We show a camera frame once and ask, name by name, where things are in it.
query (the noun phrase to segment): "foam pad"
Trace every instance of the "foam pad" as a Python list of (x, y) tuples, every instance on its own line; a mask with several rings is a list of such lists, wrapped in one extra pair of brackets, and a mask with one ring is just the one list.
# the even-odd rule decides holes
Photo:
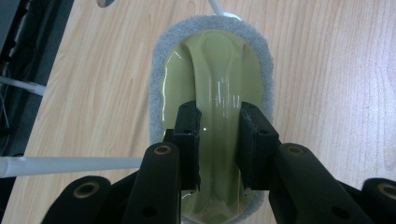
[[(161, 122), (161, 110), (163, 108), (163, 98), (160, 91), (164, 76), (164, 61), (169, 52), (187, 36), (203, 30), (225, 30), (245, 39), (256, 53), (261, 65), (261, 77), (264, 85), (264, 95), (262, 96), (262, 111), (270, 121), (273, 120), (273, 60), (268, 49), (267, 42), (251, 25), (235, 18), (224, 16), (195, 16), (181, 21), (170, 27), (160, 36), (152, 58), (152, 71), (149, 88), (149, 126), (150, 143), (161, 142), (163, 138), (163, 128)], [(250, 204), (243, 214), (232, 223), (240, 222), (255, 212), (263, 202), (263, 191), (257, 191)]]

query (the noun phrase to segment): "wooden table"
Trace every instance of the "wooden table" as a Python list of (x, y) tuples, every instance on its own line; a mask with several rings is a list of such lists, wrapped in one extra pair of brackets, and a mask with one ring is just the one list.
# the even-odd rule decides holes
[[(396, 179), (396, 2), (224, 1), (267, 40), (275, 127), (360, 188)], [(26, 156), (142, 156), (149, 145), (154, 44), (170, 25), (210, 15), (206, 1), (76, 0)], [(39, 223), (73, 180), (132, 170), (18, 177), (3, 223)], [(268, 201), (246, 220), (275, 220)]]

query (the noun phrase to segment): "black plastic part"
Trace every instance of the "black plastic part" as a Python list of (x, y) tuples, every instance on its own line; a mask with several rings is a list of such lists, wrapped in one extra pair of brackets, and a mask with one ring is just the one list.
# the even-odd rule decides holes
[(95, 224), (121, 223), (138, 171), (113, 184)]
[(179, 170), (176, 145), (159, 143), (149, 147), (121, 223), (179, 223)]
[(241, 171), (245, 189), (269, 189), (274, 171), (272, 158), (278, 142), (279, 134), (260, 109), (242, 102), (236, 164)]
[(269, 201), (277, 223), (373, 223), (308, 148), (283, 144), (274, 165)]
[(181, 105), (177, 112), (175, 129), (173, 130), (173, 143), (180, 150), (181, 189), (200, 189), (198, 147), (201, 111), (195, 101)]
[(396, 223), (396, 182), (367, 179), (361, 190), (362, 206), (375, 223)]
[(75, 180), (52, 204), (42, 223), (93, 223), (109, 190), (110, 182), (101, 176), (85, 176)]

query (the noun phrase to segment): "white tube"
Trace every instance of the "white tube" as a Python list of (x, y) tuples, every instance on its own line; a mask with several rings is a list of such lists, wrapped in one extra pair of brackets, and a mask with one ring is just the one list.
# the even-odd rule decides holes
[(209, 0), (210, 6), (212, 6), (213, 11), (215, 12), (216, 15), (223, 16), (224, 11), (221, 8), (221, 5), (219, 3), (219, 0)]
[(37, 95), (44, 95), (44, 91), (46, 90), (45, 86), (36, 84), (34, 82), (22, 82), (18, 81), (9, 77), (3, 77), (0, 76), (0, 82), (4, 84), (8, 84), (10, 86), (22, 88), (24, 90), (27, 90), (29, 92), (35, 93)]
[(0, 178), (139, 168), (142, 158), (1, 157)]

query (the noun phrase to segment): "wood grain surface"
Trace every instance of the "wood grain surface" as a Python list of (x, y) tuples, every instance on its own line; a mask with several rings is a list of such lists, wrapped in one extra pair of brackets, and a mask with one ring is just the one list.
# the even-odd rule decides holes
[[(335, 178), (396, 179), (396, 1), (220, 1), (274, 57), (274, 124)], [(169, 26), (210, 15), (206, 1), (76, 0), (25, 156), (142, 156), (149, 146), (154, 45)], [(18, 177), (3, 223), (39, 223), (73, 180), (132, 170)], [(276, 223), (268, 201), (245, 223)]]

